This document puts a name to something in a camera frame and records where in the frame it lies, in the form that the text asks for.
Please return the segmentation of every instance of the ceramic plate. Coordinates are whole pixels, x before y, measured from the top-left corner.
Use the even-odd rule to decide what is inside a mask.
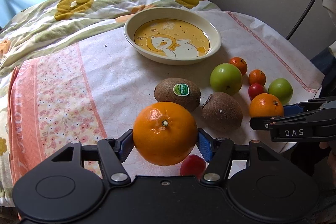
[[[179,8],[152,8],[136,13],[125,24],[129,43],[150,60],[190,65],[216,53],[222,37],[205,18]]]

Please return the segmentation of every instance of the white bedsheet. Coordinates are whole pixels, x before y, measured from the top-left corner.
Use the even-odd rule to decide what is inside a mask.
[[[118,138],[132,128],[137,114],[147,105],[155,103],[154,87],[162,79],[181,77],[192,80],[201,88],[201,104],[213,92],[209,76],[213,68],[239,56],[246,60],[248,72],[261,69],[267,77],[266,87],[276,78],[286,78],[293,86],[290,104],[313,98],[324,75],[285,38],[263,22],[238,13],[203,11],[220,31],[222,47],[213,57],[195,65],[169,66],[155,63],[138,54],[127,42],[123,28],[112,30],[79,43],[85,72],[99,116],[106,134]],[[248,144],[258,139],[277,152],[283,152],[293,144],[273,143],[267,131],[256,132],[249,126],[247,75],[244,84],[234,98],[240,103],[244,119],[241,128],[226,134],[216,132],[202,121],[201,108],[192,114],[197,126],[213,137],[226,137],[236,144]],[[200,155],[197,148],[194,154]],[[155,166],[146,162],[133,149],[124,163],[127,172],[134,175],[178,175],[179,166]],[[231,175],[245,167],[244,162],[235,162]]]

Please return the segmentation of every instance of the kiwi skin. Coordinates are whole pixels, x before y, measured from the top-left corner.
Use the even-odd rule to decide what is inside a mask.
[[[240,127],[243,112],[233,97],[224,92],[215,92],[202,105],[202,117],[214,129],[230,132]]]
[[[187,96],[177,96],[174,93],[174,86],[177,84],[187,84],[189,86],[189,94]],[[164,79],[158,83],[154,89],[154,97],[158,102],[173,102],[191,112],[200,104],[201,91],[190,80],[173,77]]]

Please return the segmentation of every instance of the mandarin orange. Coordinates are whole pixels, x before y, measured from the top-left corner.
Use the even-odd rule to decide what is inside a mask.
[[[249,112],[252,118],[283,116],[284,108],[277,97],[272,94],[262,93],[254,97],[250,104]]]
[[[230,59],[229,61],[230,64],[236,66],[240,72],[241,75],[245,75],[247,72],[247,64],[245,62],[245,60],[241,57],[233,57]]]
[[[264,86],[266,84],[266,75],[259,69],[251,71],[249,74],[249,84],[260,84]]]
[[[155,165],[174,165],[194,148],[198,130],[194,117],[173,102],[145,107],[133,126],[134,146],[142,157]]]

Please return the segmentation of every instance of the person's hand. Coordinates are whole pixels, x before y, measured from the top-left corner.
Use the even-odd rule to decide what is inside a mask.
[[[327,142],[320,143],[321,149],[326,149],[328,147],[329,147],[329,144]],[[330,151],[329,153],[327,163],[332,170],[333,183],[336,186],[336,155],[334,155],[332,151]]]

